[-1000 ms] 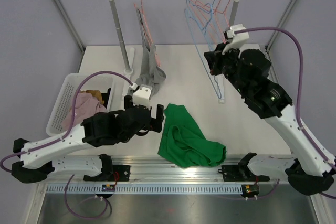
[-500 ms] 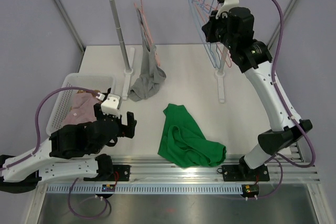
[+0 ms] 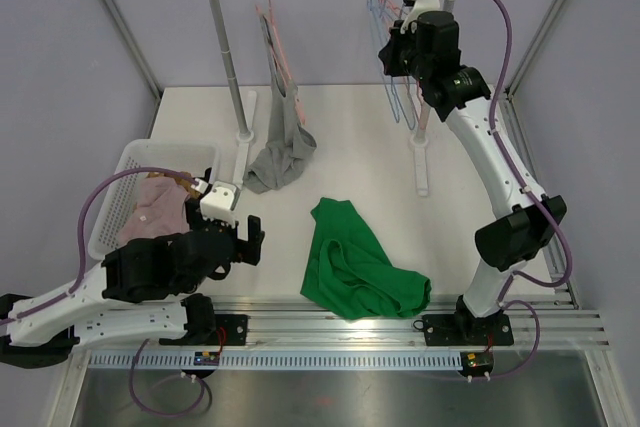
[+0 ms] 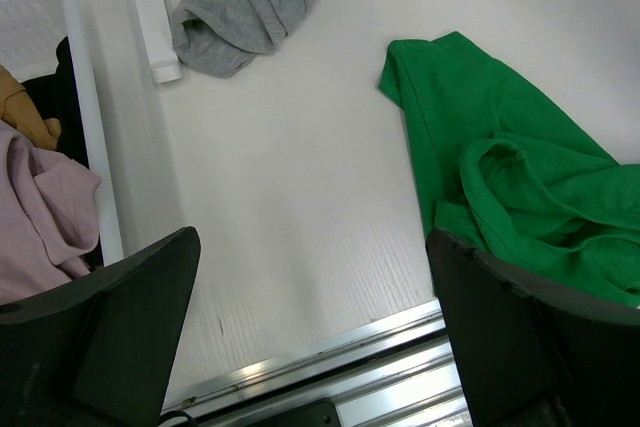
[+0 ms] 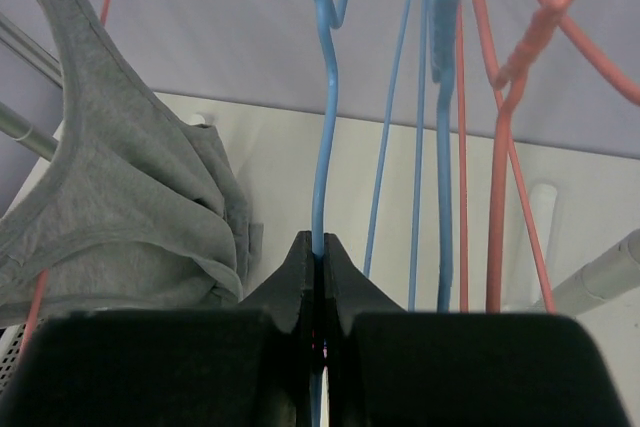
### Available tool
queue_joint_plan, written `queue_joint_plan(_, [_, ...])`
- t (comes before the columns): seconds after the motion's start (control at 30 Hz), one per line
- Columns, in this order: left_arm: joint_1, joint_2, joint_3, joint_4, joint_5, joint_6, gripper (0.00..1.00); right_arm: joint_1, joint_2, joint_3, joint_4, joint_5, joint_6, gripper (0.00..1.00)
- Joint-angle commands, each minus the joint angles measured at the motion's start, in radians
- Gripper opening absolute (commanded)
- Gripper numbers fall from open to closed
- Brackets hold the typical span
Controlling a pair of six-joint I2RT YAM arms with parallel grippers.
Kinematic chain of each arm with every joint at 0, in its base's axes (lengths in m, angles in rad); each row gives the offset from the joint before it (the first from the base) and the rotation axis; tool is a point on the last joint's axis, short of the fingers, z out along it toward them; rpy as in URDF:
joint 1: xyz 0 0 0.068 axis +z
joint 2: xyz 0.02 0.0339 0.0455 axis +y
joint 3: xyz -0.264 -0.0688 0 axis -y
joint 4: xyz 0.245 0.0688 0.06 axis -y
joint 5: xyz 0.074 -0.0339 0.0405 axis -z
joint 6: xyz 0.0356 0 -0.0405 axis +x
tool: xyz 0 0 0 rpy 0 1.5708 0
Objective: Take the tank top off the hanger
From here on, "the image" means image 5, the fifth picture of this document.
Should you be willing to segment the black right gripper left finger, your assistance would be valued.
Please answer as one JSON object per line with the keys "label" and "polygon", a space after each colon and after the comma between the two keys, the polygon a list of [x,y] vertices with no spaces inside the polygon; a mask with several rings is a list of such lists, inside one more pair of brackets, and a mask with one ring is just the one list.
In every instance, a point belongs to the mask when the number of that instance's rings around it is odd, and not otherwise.
{"label": "black right gripper left finger", "polygon": [[5,426],[309,426],[307,237],[233,308],[73,313],[34,335],[1,397]]}

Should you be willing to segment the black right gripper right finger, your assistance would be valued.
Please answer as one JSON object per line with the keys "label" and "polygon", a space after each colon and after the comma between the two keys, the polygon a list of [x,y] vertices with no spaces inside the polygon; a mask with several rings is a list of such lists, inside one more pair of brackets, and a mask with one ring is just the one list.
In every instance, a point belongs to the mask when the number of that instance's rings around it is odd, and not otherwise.
{"label": "black right gripper right finger", "polygon": [[625,426],[589,334],[548,314],[408,312],[325,238],[334,426]]}

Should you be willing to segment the blue hanger of green top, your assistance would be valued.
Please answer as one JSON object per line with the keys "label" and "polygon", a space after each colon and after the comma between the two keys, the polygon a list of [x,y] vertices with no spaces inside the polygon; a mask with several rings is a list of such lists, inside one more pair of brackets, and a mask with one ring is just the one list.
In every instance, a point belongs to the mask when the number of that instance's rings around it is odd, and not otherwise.
{"label": "blue hanger of green top", "polygon": [[[316,164],[312,210],[311,210],[311,251],[314,256],[316,267],[321,267],[324,256],[324,207],[325,194],[328,179],[331,149],[335,123],[337,119],[337,107],[339,99],[339,71],[336,53],[334,49],[331,32],[342,27],[346,15],[348,0],[313,0],[316,9],[316,24],[320,46],[322,49],[326,74],[327,74],[327,102],[324,113],[324,125],[320,141],[318,159]],[[409,17],[411,0],[405,0],[404,10],[398,33],[396,51],[392,65],[391,78],[387,94],[385,116],[383,122],[383,132],[381,136],[378,165],[376,170],[376,180],[372,198],[372,206],[367,234],[367,245],[364,260],[363,273],[366,277],[371,275],[371,262],[373,253],[373,243],[377,223],[381,182],[384,173],[386,151],[391,122],[391,114],[395,95],[396,82],[398,77],[399,62],[401,59],[406,27]]]}

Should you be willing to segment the pink hanger of black top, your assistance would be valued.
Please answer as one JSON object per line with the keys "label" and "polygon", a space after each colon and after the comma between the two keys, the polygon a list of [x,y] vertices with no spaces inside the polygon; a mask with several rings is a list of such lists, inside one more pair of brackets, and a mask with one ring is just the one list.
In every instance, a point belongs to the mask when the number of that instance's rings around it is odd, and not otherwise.
{"label": "pink hanger of black top", "polygon": [[485,303],[489,313],[501,310],[504,203],[512,117],[523,97],[528,71],[554,32],[561,29],[601,77],[632,104],[639,104],[639,85],[627,77],[568,17],[567,11],[573,1],[539,0],[540,7],[533,14],[523,37],[504,65],[490,77],[490,84],[495,90],[500,91],[505,86],[510,89],[499,110],[494,136]]}

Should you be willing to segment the blue hanger of mauve top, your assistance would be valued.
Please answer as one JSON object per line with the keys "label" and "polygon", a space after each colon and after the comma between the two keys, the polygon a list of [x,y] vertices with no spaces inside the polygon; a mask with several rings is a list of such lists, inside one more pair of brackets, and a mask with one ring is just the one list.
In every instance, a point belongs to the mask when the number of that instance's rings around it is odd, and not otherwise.
{"label": "blue hanger of mauve top", "polygon": [[422,193],[426,78],[439,86],[436,103],[436,162],[439,220],[439,277],[436,311],[447,313],[453,283],[453,216],[450,107],[455,87],[456,18],[460,0],[421,0],[414,188],[408,307],[416,308]]}

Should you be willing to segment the pink hanger of brown top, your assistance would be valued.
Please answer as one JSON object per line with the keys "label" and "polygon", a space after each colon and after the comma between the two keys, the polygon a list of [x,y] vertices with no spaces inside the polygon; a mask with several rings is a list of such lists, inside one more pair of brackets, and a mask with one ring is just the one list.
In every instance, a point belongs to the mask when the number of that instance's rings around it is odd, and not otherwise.
{"label": "pink hanger of brown top", "polygon": [[[457,62],[457,120],[458,120],[458,175],[459,175],[459,308],[469,311],[469,226],[468,226],[468,181],[467,181],[467,131],[466,131],[466,97],[464,73],[464,23],[462,1],[458,1],[455,9],[455,57]],[[527,230],[536,274],[538,277],[541,298],[547,312],[555,312],[556,305],[551,292],[551,284],[546,268],[544,250],[542,249],[534,214],[529,200],[527,188],[512,136],[508,138],[508,155],[520,198],[525,227]]]}

